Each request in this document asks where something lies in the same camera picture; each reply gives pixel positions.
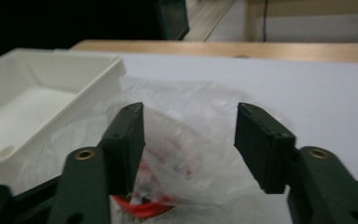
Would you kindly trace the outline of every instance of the clear plastic bag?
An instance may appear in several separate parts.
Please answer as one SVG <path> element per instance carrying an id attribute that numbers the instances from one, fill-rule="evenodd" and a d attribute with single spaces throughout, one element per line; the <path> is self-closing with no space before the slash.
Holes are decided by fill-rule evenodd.
<path id="1" fill-rule="evenodd" d="M 63 124 L 24 165 L 15 189 L 59 175 L 66 156 L 95 146 L 120 108 L 143 102 L 146 146 L 133 195 L 167 196 L 164 203 L 175 206 L 144 223 L 267 223 L 264 193 L 233 146 L 238 102 L 251 99 L 213 83 L 125 81 L 141 84 Z M 139 221 L 112 204 L 113 223 Z"/>

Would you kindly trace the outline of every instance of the wooden edge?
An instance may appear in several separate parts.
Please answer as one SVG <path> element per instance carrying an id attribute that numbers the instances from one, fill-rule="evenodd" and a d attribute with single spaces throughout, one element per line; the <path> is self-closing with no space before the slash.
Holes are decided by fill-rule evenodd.
<path id="1" fill-rule="evenodd" d="M 358 44 L 85 40 L 71 50 L 358 63 Z"/>

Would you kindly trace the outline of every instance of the brass screw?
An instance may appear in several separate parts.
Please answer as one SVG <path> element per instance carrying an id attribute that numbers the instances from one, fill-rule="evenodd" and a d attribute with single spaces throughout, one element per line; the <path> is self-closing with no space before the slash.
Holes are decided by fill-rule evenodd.
<path id="1" fill-rule="evenodd" d="M 88 160 L 89 158 L 93 157 L 94 155 L 95 155 L 94 151 L 85 149 L 85 150 L 77 152 L 75 158 L 78 161 L 84 161 L 84 160 Z"/>
<path id="2" fill-rule="evenodd" d="M 328 153 L 324 150 L 313 148 L 309 151 L 310 155 L 314 158 L 325 160 L 328 158 Z"/>

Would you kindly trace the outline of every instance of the red object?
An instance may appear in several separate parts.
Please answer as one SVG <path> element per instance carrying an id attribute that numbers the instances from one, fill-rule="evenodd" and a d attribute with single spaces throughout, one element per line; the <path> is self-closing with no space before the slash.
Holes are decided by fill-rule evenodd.
<path id="1" fill-rule="evenodd" d="M 167 196 L 163 196 L 157 202 L 141 204 L 130 204 L 127 200 L 115 195 L 112 195 L 112 198 L 124 211 L 138 218 L 155 217 L 173 208 L 173 206 L 162 204 L 170 201 Z"/>

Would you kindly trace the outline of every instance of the white container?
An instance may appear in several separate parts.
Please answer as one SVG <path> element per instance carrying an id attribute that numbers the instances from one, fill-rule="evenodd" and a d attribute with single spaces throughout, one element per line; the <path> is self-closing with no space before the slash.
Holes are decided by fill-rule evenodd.
<path id="1" fill-rule="evenodd" d="M 15 49 L 0 57 L 0 183 L 10 185 L 52 133 L 121 92 L 118 56 Z"/>

